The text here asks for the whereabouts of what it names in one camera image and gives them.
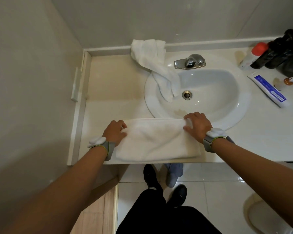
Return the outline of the white towel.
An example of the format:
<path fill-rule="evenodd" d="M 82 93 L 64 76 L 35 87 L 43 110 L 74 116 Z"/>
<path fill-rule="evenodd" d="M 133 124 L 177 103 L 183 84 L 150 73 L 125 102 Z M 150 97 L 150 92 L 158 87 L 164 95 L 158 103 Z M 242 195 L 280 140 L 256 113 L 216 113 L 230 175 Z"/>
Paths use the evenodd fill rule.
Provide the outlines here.
<path fill-rule="evenodd" d="M 125 121 L 127 136 L 114 149 L 113 156 L 126 162 L 149 162 L 200 156 L 201 144 L 184 126 L 190 119 L 137 118 Z"/>
<path fill-rule="evenodd" d="M 165 65 L 165 41 L 148 39 L 133 40 L 131 57 L 142 67 L 151 70 L 163 98 L 172 103 L 180 95 L 181 82 L 178 74 Z"/>

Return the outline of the person's black right shoe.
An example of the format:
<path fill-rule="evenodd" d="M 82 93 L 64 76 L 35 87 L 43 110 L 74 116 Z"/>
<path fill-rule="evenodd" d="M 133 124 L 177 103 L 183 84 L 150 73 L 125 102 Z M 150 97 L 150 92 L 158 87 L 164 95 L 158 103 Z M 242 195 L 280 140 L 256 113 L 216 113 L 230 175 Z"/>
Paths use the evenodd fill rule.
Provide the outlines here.
<path fill-rule="evenodd" d="M 178 185 L 174 191 L 172 192 L 172 195 L 168 202 L 166 203 L 166 206 L 169 208 L 178 208 L 181 207 L 187 197 L 188 190 L 185 185 L 180 184 Z"/>

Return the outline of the person's left hand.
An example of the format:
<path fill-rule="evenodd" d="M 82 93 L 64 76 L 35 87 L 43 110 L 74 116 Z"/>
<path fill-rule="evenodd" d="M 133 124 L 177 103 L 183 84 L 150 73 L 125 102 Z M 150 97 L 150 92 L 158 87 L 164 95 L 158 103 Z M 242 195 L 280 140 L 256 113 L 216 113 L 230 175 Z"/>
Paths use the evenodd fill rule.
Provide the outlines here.
<path fill-rule="evenodd" d="M 106 137 L 107 141 L 115 142 L 115 147 L 117 147 L 122 140 L 120 140 L 120 132 L 124 132 L 127 125 L 123 120 L 111 121 L 110 124 L 103 132 L 103 137 Z"/>

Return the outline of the white and blue toothpaste tube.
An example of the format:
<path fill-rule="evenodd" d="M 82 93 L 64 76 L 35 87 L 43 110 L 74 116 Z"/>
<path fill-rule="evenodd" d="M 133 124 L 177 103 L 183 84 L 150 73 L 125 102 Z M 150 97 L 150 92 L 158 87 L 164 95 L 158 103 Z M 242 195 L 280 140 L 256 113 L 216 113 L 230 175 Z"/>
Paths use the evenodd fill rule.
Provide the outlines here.
<path fill-rule="evenodd" d="M 289 106 L 289 100 L 260 74 L 252 73 L 247 77 L 254 82 L 258 88 L 261 89 L 278 107 L 285 108 Z"/>

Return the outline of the crumpled white towel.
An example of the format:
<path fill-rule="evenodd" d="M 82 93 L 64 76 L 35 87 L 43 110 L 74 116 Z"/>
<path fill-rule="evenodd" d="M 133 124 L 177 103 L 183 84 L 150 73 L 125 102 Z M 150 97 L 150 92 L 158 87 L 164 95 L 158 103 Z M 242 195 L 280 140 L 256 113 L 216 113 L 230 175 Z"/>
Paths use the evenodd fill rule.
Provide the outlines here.
<path fill-rule="evenodd" d="M 163 98 L 172 103 L 180 95 L 181 82 L 178 74 L 165 65 L 165 41 L 148 39 L 133 40 L 131 57 L 142 67 L 151 70 Z"/>

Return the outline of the grey wrist tracker band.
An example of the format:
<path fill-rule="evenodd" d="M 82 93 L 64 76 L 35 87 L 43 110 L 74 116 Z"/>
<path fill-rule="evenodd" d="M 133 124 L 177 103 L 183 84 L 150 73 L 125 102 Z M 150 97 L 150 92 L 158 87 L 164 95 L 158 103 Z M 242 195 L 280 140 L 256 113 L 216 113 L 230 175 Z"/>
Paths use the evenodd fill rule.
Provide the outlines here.
<path fill-rule="evenodd" d="M 224 130 L 213 127 L 209 131 L 207 131 L 206 136 L 203 139 L 203 145 L 204 145 L 205 151 L 210 153 L 215 153 L 214 150 L 212 149 L 212 143 L 217 138 L 224 138 L 227 141 L 235 144 L 234 141 L 227 135 L 227 133 Z"/>
<path fill-rule="evenodd" d="M 107 152 L 105 161 L 110 161 L 115 148 L 115 142 L 109 142 L 106 137 L 98 136 L 91 139 L 87 145 L 89 149 L 93 147 L 103 147 Z"/>

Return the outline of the person's left forearm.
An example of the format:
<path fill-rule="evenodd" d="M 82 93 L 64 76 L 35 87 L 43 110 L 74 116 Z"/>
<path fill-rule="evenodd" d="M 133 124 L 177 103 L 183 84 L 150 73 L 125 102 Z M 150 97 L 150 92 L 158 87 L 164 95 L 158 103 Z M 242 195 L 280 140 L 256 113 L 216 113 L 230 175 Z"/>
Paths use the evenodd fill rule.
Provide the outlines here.
<path fill-rule="evenodd" d="M 35 195 L 0 234 L 69 234 L 107 157 L 91 148 L 72 168 Z"/>

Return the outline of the white toilet bowl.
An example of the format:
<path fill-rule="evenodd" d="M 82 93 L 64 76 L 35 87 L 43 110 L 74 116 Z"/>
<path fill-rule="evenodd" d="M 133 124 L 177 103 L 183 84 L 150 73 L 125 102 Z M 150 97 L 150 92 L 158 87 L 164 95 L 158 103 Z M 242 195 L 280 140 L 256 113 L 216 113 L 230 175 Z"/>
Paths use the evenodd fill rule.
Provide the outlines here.
<path fill-rule="evenodd" d="M 293 234 L 293 228 L 256 193 L 245 201 L 243 215 L 257 234 Z"/>

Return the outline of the grey right wrist tracker band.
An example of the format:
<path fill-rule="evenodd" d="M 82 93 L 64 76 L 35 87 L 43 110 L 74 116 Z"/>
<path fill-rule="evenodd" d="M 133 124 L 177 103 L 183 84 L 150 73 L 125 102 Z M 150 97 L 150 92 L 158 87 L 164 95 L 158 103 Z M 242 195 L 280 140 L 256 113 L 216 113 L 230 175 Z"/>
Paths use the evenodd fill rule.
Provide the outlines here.
<path fill-rule="evenodd" d="M 210 153 L 215 153 L 214 150 L 212 149 L 212 143 L 217 138 L 224 138 L 227 141 L 235 144 L 234 141 L 227 135 L 227 133 L 224 130 L 213 127 L 209 131 L 207 131 L 206 136 L 203 139 L 203 145 L 204 145 L 205 151 Z"/>

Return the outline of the white bottle with red cap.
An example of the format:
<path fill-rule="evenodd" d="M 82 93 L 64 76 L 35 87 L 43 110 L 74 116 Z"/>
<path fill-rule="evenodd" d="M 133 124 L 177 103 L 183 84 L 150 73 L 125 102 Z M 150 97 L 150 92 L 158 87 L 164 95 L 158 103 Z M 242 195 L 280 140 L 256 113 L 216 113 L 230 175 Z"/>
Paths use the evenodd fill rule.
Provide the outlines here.
<path fill-rule="evenodd" d="M 239 63 L 239 68 L 242 70 L 249 69 L 251 64 L 255 62 L 264 52 L 268 50 L 268 43 L 257 43 Z"/>

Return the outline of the white oval sink basin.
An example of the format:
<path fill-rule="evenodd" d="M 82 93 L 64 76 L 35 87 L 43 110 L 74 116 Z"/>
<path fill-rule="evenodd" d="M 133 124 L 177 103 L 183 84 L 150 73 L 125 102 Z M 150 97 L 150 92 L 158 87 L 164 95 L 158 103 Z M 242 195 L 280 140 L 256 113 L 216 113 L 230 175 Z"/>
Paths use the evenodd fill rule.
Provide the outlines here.
<path fill-rule="evenodd" d="M 148 110 L 155 118 L 183 118 L 188 113 L 204 113 L 213 127 L 228 130 L 246 114 L 251 101 L 247 77 L 234 58 L 217 53 L 196 51 L 206 60 L 206 66 L 193 70 L 174 68 L 174 61 L 187 58 L 191 52 L 169 53 L 165 65 L 174 70 L 181 81 L 180 95 L 167 102 L 156 81 L 149 76 L 144 87 Z M 192 98 L 182 98 L 183 91 L 191 91 Z"/>

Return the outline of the person's black shoe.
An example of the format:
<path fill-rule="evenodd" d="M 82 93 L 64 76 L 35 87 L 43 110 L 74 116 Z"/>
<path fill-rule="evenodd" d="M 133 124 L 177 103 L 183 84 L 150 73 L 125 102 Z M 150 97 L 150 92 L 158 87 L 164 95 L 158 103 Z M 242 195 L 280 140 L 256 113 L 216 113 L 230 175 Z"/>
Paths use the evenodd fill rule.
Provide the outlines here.
<path fill-rule="evenodd" d="M 178 185 L 174 191 L 172 192 L 172 195 L 168 202 L 166 203 L 166 206 L 169 208 L 178 208 L 181 207 L 187 197 L 188 190 L 185 185 L 180 184 Z"/>
<path fill-rule="evenodd" d="M 146 182 L 148 189 L 152 189 L 163 194 L 163 189 L 157 180 L 156 171 L 151 164 L 146 164 L 143 169 L 144 181 Z"/>

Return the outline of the black pump bottle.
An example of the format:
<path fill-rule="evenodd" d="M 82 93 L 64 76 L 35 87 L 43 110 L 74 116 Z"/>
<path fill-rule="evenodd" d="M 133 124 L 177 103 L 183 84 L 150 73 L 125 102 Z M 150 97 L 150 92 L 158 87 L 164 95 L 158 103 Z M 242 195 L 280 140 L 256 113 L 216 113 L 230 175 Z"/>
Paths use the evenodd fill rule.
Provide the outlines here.
<path fill-rule="evenodd" d="M 293 39 L 293 29 L 288 29 L 284 32 L 283 37 L 278 37 L 274 41 L 268 43 L 268 49 L 255 60 L 250 67 L 253 69 L 260 69 L 265 64 L 270 62 L 274 57 L 281 54 L 285 49 L 286 44 Z"/>
<path fill-rule="evenodd" d="M 275 69 L 291 57 L 293 57 L 293 39 L 286 42 L 281 53 L 278 53 L 272 60 L 266 63 L 265 67 Z"/>

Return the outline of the chrome faucet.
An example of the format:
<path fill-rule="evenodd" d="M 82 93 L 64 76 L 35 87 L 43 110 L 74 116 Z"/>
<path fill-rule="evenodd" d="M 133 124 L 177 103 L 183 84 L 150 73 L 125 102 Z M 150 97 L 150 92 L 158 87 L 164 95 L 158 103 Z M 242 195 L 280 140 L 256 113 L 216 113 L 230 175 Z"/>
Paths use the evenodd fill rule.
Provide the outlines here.
<path fill-rule="evenodd" d="M 186 59 L 174 61 L 174 68 L 179 70 L 198 69 L 206 66 L 205 59 L 199 54 L 192 54 Z"/>

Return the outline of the grey left wrist tracker band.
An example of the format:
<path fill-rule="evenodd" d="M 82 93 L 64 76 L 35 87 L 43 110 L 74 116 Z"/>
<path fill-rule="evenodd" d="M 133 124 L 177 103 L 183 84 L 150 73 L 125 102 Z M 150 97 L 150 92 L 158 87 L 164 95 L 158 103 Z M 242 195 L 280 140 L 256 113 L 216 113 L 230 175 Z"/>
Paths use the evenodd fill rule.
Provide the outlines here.
<path fill-rule="evenodd" d="M 107 152 L 105 161 L 110 161 L 115 148 L 115 142 L 109 142 L 106 137 L 98 136 L 91 139 L 87 145 L 89 149 L 93 147 L 103 147 Z"/>

